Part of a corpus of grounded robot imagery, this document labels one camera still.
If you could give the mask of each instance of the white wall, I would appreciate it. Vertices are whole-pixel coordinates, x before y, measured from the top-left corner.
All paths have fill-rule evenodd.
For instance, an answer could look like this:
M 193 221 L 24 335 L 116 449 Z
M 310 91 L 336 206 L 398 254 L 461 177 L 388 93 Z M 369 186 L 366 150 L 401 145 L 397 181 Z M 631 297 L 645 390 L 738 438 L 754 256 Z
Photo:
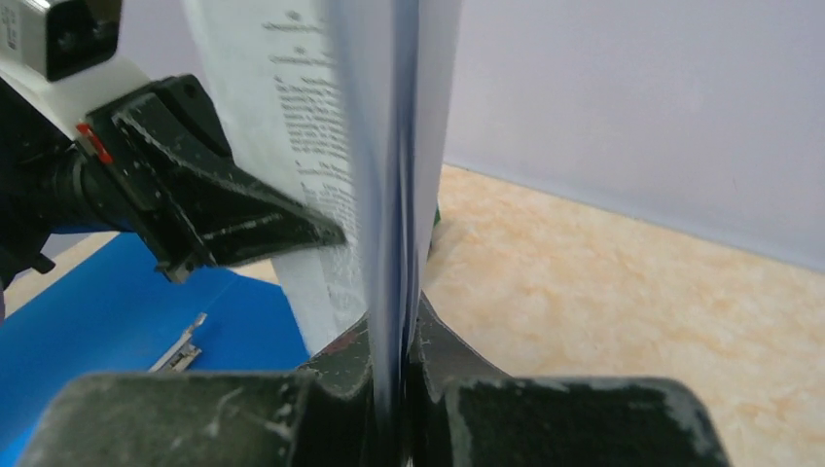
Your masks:
M 825 2 L 465 0 L 448 160 L 825 270 Z

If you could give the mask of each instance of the table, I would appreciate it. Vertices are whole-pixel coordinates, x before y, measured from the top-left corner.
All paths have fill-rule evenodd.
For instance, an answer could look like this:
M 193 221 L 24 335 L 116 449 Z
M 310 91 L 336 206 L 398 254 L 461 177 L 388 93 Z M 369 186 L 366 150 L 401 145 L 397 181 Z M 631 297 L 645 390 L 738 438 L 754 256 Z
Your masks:
M 738 466 L 825 462 L 825 276 L 445 167 L 424 290 L 517 376 L 685 382 Z M 20 307 L 110 240 L 7 293 Z M 237 270 L 277 283 L 269 263 Z

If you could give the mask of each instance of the blue clipboard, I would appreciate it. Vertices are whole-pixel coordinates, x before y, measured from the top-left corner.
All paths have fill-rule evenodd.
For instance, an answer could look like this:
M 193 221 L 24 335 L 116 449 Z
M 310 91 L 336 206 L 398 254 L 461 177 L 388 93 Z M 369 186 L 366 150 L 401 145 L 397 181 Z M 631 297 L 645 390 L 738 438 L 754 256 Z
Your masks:
M 288 371 L 308 359 L 280 287 L 224 269 L 175 285 L 134 234 L 121 234 L 0 326 L 0 466 L 71 379 L 146 371 L 196 317 L 200 371 Z

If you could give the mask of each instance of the tabletop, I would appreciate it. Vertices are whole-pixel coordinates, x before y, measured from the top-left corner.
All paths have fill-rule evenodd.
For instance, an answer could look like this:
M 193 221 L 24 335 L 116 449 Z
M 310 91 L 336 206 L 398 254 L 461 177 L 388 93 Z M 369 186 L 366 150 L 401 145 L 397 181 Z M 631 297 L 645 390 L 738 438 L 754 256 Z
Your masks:
M 734 465 L 825 463 L 825 275 L 446 166 L 424 291 L 516 376 L 658 376 Z M 114 235 L 7 291 L 14 312 Z M 277 283 L 269 262 L 237 272 Z

